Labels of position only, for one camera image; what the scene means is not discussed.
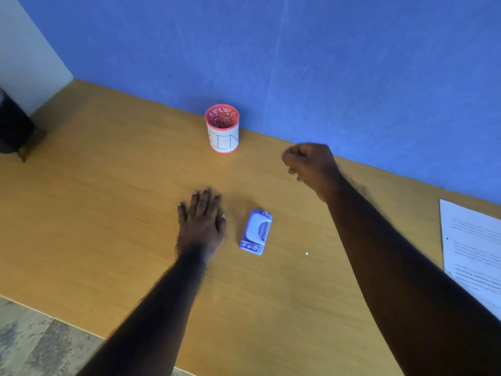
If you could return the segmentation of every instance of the person's right arm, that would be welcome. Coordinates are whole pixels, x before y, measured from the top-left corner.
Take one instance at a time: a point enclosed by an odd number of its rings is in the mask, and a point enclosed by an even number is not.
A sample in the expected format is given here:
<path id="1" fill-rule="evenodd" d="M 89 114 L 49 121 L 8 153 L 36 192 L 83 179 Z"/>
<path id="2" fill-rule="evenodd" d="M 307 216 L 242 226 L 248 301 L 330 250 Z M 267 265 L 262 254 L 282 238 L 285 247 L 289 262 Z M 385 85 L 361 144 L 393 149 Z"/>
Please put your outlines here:
<path id="1" fill-rule="evenodd" d="M 365 301 L 406 376 L 501 374 L 501 322 L 354 189 L 327 145 L 292 146 L 283 161 L 327 203 Z"/>

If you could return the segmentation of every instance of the open hand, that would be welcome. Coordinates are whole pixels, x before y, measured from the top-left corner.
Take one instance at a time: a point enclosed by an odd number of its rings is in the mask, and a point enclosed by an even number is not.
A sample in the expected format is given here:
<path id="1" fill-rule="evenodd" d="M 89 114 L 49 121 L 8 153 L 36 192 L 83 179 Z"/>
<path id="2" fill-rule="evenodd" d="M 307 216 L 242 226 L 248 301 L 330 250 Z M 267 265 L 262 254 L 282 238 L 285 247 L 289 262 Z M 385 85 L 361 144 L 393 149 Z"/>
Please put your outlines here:
<path id="1" fill-rule="evenodd" d="M 187 251 L 200 250 L 207 264 L 221 248 L 226 218 L 219 208 L 220 201 L 220 194 L 210 200 L 210 188 L 207 187 L 202 195 L 198 191 L 193 193 L 188 210 L 183 202 L 179 203 L 179 237 L 176 246 L 179 256 Z"/>
<path id="2" fill-rule="evenodd" d="M 293 145 L 284 152 L 282 161 L 289 167 L 289 174 L 297 174 L 297 180 L 313 189 L 324 202 L 343 178 L 325 144 Z"/>

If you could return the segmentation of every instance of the wood grain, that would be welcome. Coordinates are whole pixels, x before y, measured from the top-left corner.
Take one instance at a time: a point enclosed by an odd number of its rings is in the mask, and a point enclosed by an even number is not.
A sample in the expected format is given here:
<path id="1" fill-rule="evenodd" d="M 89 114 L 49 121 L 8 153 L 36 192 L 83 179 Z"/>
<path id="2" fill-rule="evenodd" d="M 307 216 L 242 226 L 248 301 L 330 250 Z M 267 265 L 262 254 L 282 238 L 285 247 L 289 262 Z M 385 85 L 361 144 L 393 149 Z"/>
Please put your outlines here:
<path id="1" fill-rule="evenodd" d="M 223 193 L 228 237 L 178 367 L 199 376 L 401 374 L 326 207 L 280 160 L 287 142 L 241 130 L 238 150 L 218 155 L 203 117 L 83 81 L 34 119 L 50 133 L 27 163 L 0 157 L 0 294 L 108 336 L 174 261 L 177 203 L 211 185 Z M 439 198 L 501 217 L 500 206 L 339 161 L 439 265 Z M 273 214 L 260 257 L 238 248 L 252 208 Z"/>

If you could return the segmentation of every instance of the blue wall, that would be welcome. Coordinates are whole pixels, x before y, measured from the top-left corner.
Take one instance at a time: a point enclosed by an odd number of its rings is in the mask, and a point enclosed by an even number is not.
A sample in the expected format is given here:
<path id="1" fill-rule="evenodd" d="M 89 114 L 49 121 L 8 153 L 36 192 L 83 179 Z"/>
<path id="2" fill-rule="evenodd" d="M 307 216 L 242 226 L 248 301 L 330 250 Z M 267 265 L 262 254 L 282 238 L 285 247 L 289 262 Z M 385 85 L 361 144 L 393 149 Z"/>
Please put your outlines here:
<path id="1" fill-rule="evenodd" d="M 76 78 L 501 204 L 501 0 L 20 0 Z"/>

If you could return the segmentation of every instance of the person's left arm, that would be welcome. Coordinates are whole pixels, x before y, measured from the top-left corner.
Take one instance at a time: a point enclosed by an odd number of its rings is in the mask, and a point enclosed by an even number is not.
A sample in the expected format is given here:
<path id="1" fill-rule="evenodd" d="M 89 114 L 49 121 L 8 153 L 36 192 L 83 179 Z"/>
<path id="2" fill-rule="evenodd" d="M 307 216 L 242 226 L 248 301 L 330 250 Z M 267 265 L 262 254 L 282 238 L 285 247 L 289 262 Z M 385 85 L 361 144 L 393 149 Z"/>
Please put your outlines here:
<path id="1" fill-rule="evenodd" d="M 205 267 L 221 247 L 220 195 L 193 193 L 179 203 L 178 259 L 78 376 L 171 375 Z"/>

